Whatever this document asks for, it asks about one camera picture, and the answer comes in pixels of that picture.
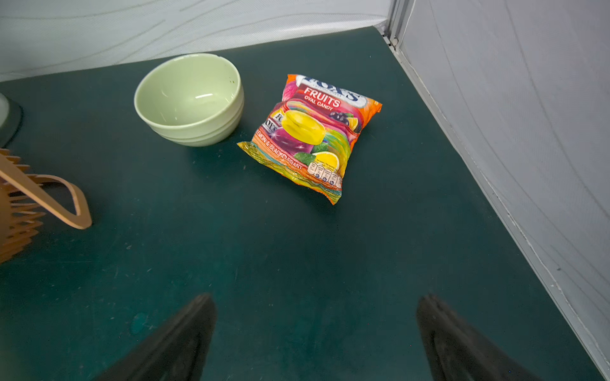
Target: white wall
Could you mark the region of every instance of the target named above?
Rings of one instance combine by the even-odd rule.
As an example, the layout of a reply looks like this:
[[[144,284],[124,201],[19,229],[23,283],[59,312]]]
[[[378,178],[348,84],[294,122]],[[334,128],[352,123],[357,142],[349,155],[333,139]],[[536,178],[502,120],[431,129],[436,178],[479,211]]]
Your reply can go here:
[[[610,2],[412,1],[400,51],[610,379]]]
[[[382,23],[390,0],[0,0],[0,81]]]

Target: fox's fruits oval candy bag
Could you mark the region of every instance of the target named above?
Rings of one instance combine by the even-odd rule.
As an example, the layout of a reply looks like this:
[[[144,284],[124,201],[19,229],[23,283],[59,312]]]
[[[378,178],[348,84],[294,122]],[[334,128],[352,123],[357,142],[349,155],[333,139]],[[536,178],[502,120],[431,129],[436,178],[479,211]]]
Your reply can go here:
[[[336,204],[351,150],[379,111],[381,103],[370,98],[291,74],[282,102],[252,141],[238,145],[259,163]]]

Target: light green bowl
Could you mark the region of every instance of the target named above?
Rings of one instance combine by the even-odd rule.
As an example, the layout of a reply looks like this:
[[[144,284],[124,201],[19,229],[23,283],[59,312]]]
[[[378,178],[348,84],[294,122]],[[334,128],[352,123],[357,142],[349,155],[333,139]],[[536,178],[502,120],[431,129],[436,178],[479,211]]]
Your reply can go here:
[[[135,111],[157,134],[208,146],[233,132],[243,112],[242,79],[215,54],[189,54],[154,68],[135,91]]]

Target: green tabletop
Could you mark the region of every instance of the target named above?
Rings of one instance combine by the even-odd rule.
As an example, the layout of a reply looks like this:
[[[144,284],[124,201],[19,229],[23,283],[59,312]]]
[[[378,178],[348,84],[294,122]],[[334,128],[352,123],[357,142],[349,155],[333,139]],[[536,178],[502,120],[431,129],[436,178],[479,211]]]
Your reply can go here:
[[[219,54],[246,102],[206,148],[134,110],[165,59],[0,84],[24,110],[9,148],[77,184],[93,217],[87,230],[45,217],[0,265],[7,379],[90,380],[203,292],[219,310],[203,380],[431,380],[415,323],[430,292],[544,380],[601,379],[374,28]],[[236,145],[291,73],[384,104],[335,206]]]

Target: bowl rim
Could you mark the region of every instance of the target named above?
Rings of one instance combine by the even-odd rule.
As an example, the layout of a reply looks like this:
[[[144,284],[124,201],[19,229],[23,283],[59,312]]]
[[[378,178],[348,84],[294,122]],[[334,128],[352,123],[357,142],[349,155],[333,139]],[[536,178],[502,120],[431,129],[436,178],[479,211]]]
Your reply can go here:
[[[194,58],[194,57],[209,57],[209,58],[213,58],[213,59],[220,59],[220,60],[225,61],[226,63],[228,63],[231,66],[231,68],[233,68],[233,70],[235,71],[235,73],[237,75],[237,94],[233,97],[233,99],[231,99],[231,101],[229,103],[227,103],[226,106],[224,106],[222,109],[217,111],[215,114],[213,114],[211,116],[208,116],[205,119],[202,119],[202,120],[199,120],[199,121],[193,122],[193,123],[188,123],[188,124],[179,124],[177,126],[171,126],[169,124],[159,124],[159,123],[151,121],[150,119],[148,119],[147,117],[142,115],[142,113],[138,109],[137,98],[138,98],[138,94],[140,92],[140,88],[142,87],[144,82],[148,79],[148,77],[150,77],[153,73],[155,73],[157,70],[161,69],[162,67],[170,65],[174,61],[183,60],[183,59],[187,59],[187,58]],[[231,61],[229,61],[228,59],[226,59],[224,57],[221,57],[219,55],[216,55],[216,54],[211,54],[211,53],[184,54],[184,55],[179,55],[178,57],[174,57],[171,60],[167,60],[167,61],[163,62],[162,64],[160,64],[160,65],[156,66],[154,69],[152,69],[147,75],[144,76],[144,78],[142,78],[142,80],[138,84],[138,87],[135,89],[135,93],[134,93],[134,108],[135,108],[135,112],[138,113],[138,116],[142,120],[144,120],[144,122],[146,122],[147,124],[152,124],[156,128],[159,128],[159,129],[172,129],[172,130],[173,129],[188,128],[188,127],[197,126],[198,124],[204,124],[204,123],[206,123],[206,122],[216,118],[218,115],[221,115],[222,113],[224,113],[235,102],[237,102],[237,98],[239,98],[238,94],[239,94],[239,91],[240,91],[241,87],[242,87],[242,77],[239,75],[239,70],[237,70],[235,65],[233,65],[233,63]]]

